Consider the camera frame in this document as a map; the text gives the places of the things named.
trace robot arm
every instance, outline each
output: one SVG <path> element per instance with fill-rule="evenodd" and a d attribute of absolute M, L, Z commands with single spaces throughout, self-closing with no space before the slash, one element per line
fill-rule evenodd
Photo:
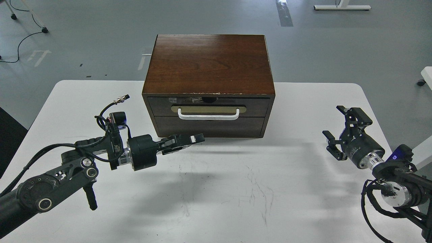
<path fill-rule="evenodd" d="M 329 131 L 323 131 L 327 138 L 327 150 L 337 160 L 349 158 L 357 168 L 369 168 L 376 178 L 374 181 L 366 181 L 362 192 L 362 211 L 369 227 L 381 240 L 390 242 L 369 223 L 364 208 L 365 194 L 378 212 L 393 218 L 409 219 L 422 229 L 422 236 L 426 242 L 432 243 L 432 203 L 429 203 L 426 214 L 412 208 L 432 198 L 432 181 L 414 174 L 417 169 L 411 163 L 411 149 L 402 144 L 384 161 L 384 149 L 365 132 L 365 128 L 372 124 L 372 120 L 360 108 L 336 108 L 345 116 L 345 129 L 339 140 L 336 140 Z M 380 190 L 384 201 L 397 213 L 383 210 L 376 201 L 373 190 Z"/>
<path fill-rule="evenodd" d="M 117 101 L 122 102 L 127 98 L 129 96 L 123 96 Z M 77 141 L 75 144 L 61 144 L 74 147 L 74 150 L 62 153 L 61 166 L 29 178 L 12 190 L 23 173 L 39 157 L 48 150 L 59 147 L 60 144 L 42 149 L 24 168 L 24 171 L 0 194 L 0 238 L 37 213 L 51 210 L 81 188 L 86 193 L 90 209 L 95 210 L 97 204 L 92 188 L 98 176 L 95 159 L 109 162 L 111 170 L 130 163 L 133 170 L 137 171 L 156 165 L 158 152 L 169 154 L 204 141 L 202 134 L 172 135 L 159 142 L 154 142 L 149 134 L 131 137 L 129 133 L 127 147 L 123 148 L 119 130 L 127 127 L 126 115 L 124 112 L 114 112 L 109 118 L 103 118 L 103 112 L 109 106 L 101 112 L 100 116 L 96 117 L 99 126 L 105 130 L 105 136 Z M 97 157 L 102 153 L 108 154 L 107 160 Z"/>

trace white object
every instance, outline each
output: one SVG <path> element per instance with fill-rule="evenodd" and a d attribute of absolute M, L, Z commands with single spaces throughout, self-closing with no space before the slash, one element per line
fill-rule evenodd
<path fill-rule="evenodd" d="M 425 67 L 420 73 L 429 85 L 429 88 L 432 89 L 432 67 Z"/>
<path fill-rule="evenodd" d="M 413 164 L 417 169 L 432 162 L 432 136 L 424 140 L 413 149 Z"/>
<path fill-rule="evenodd" d="M 51 211 L 38 214 L 5 236 L 2 243 L 66 242 L 320 242 L 379 243 L 365 223 L 360 192 L 371 171 L 336 161 L 326 150 L 323 130 L 345 127 L 337 105 L 361 107 L 373 120 L 366 128 L 390 155 L 379 123 L 360 86 L 352 83 L 275 83 L 276 98 L 264 138 L 206 138 L 179 152 L 158 155 L 154 167 L 111 171 L 97 161 L 93 185 L 98 209 L 91 211 L 79 190 Z M 132 136 L 158 141 L 141 90 L 143 81 L 65 80 L 49 95 L 0 188 L 41 148 L 104 134 L 94 115 L 113 99 L 124 111 Z M 122 130 L 124 142 L 126 131 Z M 57 148 L 38 160 L 23 180 L 61 165 Z M 386 203 L 377 197 L 382 207 Z M 424 242 L 407 219 L 376 212 L 371 224 L 398 242 Z"/>
<path fill-rule="evenodd" d="M 177 110 L 178 117 L 182 120 L 220 120 L 220 121 L 232 121 L 237 120 L 240 115 L 240 109 L 235 110 L 235 115 L 183 115 L 181 108 Z"/>
<path fill-rule="evenodd" d="M 421 71 L 421 75 L 432 89 L 432 67 L 425 67 Z M 413 149 L 413 154 L 413 164 L 416 165 L 417 169 L 432 162 L 432 136 L 415 147 Z"/>
<path fill-rule="evenodd" d="M 370 10 L 369 5 L 348 5 L 349 0 L 340 0 L 339 5 L 314 5 L 315 10 Z"/>

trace wooden box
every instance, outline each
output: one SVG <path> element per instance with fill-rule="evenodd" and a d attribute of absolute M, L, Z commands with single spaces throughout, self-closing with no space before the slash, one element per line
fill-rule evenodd
<path fill-rule="evenodd" d="M 263 137 L 274 98 L 264 35 L 157 36 L 143 99 L 159 137 Z"/>

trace wood grain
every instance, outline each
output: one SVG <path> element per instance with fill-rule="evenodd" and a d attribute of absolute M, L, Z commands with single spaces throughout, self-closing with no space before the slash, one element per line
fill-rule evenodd
<path fill-rule="evenodd" d="M 263 35 L 158 35 L 143 93 L 274 95 Z"/>

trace concrete floor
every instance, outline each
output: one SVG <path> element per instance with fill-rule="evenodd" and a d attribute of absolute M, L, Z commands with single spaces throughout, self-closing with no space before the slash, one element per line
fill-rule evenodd
<path fill-rule="evenodd" d="M 264 34 L 275 82 L 359 84 L 392 149 L 432 135 L 432 90 L 416 85 L 432 66 L 430 0 L 350 1 L 370 11 L 314 11 L 333 1 L 288 0 L 293 27 L 280 26 L 275 0 L 27 2 L 50 32 L 27 38 L 19 62 L 0 63 L 0 106 L 26 128 L 60 80 L 144 80 L 141 54 L 157 34 Z M 40 31 L 29 13 L 15 12 L 17 21 L 0 3 L 2 61 L 16 60 L 18 43 Z M 34 51 L 42 52 L 30 58 Z"/>

